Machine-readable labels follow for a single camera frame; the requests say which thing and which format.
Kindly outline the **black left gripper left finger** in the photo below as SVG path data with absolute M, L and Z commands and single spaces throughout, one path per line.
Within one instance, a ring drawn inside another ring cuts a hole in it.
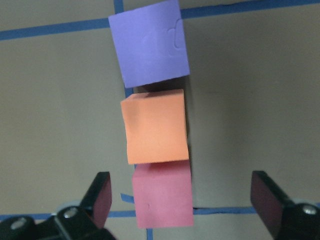
M 63 240 L 114 240 L 105 228 L 112 205 L 111 177 L 98 172 L 79 205 L 68 206 L 54 217 Z

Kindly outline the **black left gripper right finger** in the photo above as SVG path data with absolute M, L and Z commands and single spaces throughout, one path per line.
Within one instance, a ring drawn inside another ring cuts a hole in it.
M 320 208 L 293 200 L 266 172 L 252 172 L 250 201 L 274 240 L 320 238 Z

